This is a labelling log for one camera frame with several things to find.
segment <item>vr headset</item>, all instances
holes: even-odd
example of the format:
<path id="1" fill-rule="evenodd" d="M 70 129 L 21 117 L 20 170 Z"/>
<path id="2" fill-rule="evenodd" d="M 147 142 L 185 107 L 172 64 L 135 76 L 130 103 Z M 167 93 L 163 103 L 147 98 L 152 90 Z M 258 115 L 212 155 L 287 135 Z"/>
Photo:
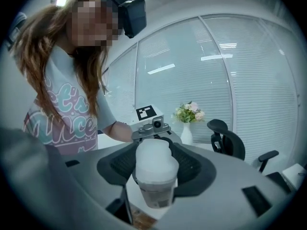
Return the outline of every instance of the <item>vr headset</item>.
<path id="1" fill-rule="evenodd" d="M 118 12 L 118 23 L 128 38 L 133 38 L 146 25 L 145 0 L 110 0 Z"/>

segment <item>chair backrest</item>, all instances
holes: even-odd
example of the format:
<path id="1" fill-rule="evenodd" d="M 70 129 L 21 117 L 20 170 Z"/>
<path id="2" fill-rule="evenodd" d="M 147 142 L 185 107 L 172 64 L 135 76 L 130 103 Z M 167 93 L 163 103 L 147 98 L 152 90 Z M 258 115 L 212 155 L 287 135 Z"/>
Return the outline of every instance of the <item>chair backrest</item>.
<path id="1" fill-rule="evenodd" d="M 224 121 L 213 119 L 207 123 L 207 127 L 211 129 L 215 135 L 223 135 L 222 144 L 224 146 L 225 154 L 241 160 L 245 159 L 245 147 L 243 141 L 237 134 L 228 130 L 228 126 Z"/>

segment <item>long brown hair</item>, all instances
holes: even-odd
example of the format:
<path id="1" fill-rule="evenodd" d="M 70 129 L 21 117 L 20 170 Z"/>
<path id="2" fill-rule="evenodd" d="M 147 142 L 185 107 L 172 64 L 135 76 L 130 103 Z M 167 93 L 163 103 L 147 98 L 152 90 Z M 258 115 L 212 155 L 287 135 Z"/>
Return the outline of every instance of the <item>long brown hair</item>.
<path id="1" fill-rule="evenodd" d="M 22 74 L 37 92 L 39 106 L 49 116 L 59 122 L 60 114 L 54 107 L 45 86 L 46 64 L 56 43 L 57 37 L 65 30 L 68 17 L 77 2 L 70 0 L 64 7 L 49 5 L 27 19 L 12 48 Z M 102 66 L 107 58 L 107 47 L 78 49 L 74 56 L 74 69 L 78 82 L 83 88 L 90 115 L 97 116 L 97 94 L 99 88 L 105 91 L 102 83 Z"/>

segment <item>woman's hand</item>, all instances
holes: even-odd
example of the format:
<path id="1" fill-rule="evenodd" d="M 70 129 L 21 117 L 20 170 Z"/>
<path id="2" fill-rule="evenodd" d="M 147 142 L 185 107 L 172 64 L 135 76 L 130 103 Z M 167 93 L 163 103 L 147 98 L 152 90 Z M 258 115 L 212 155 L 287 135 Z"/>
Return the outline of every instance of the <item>woman's hand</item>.
<path id="1" fill-rule="evenodd" d="M 132 142 L 132 130 L 129 125 L 116 121 L 114 124 L 104 128 L 103 133 L 114 140 Z"/>

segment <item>flower vase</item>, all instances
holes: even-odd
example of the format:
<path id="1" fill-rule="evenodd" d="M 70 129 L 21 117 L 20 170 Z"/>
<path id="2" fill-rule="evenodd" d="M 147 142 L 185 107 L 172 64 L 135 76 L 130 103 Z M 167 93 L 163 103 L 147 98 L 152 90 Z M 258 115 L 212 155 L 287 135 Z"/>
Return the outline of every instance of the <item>flower vase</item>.
<path id="1" fill-rule="evenodd" d="M 183 123 L 183 131 L 180 136 L 182 144 L 192 145 L 193 136 L 190 130 L 190 123 Z"/>

